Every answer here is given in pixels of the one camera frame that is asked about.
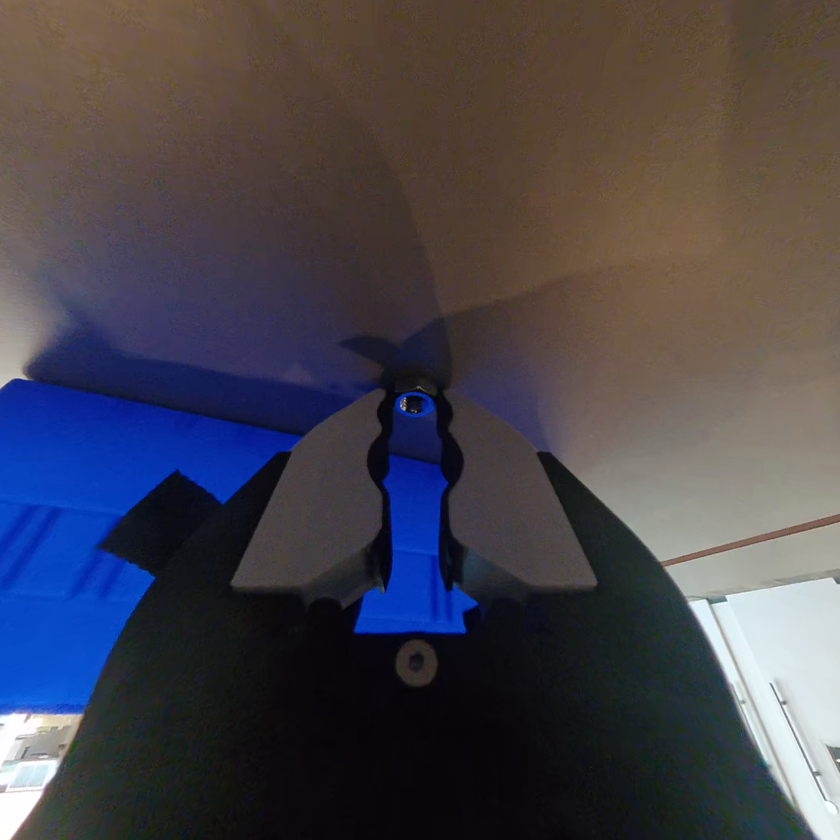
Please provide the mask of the blue plastic bin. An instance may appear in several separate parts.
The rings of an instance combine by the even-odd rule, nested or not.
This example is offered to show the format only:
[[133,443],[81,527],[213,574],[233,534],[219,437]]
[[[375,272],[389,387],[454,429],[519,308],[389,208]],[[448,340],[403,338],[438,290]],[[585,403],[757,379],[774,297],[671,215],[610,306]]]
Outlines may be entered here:
[[14,380],[1,399],[1,706],[87,705],[150,573],[99,549],[173,471],[226,501],[298,435]]

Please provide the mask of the steel hex nut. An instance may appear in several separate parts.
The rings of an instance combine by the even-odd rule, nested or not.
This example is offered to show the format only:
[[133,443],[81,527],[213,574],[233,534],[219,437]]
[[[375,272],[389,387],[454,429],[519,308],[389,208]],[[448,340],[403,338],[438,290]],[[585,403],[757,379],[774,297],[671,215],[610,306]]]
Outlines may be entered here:
[[418,373],[398,375],[393,382],[395,410],[405,417],[427,417],[436,410],[438,385]]

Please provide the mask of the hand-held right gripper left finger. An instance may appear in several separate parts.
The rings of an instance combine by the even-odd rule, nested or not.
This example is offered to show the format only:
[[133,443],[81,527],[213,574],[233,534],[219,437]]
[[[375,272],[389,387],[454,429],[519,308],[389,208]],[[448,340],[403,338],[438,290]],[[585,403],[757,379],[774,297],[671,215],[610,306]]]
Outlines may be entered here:
[[232,588],[350,606],[392,576],[385,479],[394,397],[377,389],[315,426],[290,451]]

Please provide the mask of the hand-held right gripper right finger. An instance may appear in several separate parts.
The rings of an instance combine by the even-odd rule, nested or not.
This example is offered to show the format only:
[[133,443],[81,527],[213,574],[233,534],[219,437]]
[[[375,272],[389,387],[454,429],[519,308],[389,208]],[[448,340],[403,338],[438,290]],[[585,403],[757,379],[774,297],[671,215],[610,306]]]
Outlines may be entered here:
[[588,592],[593,568],[543,467],[515,427],[456,392],[438,398],[438,559],[446,589],[474,601]]

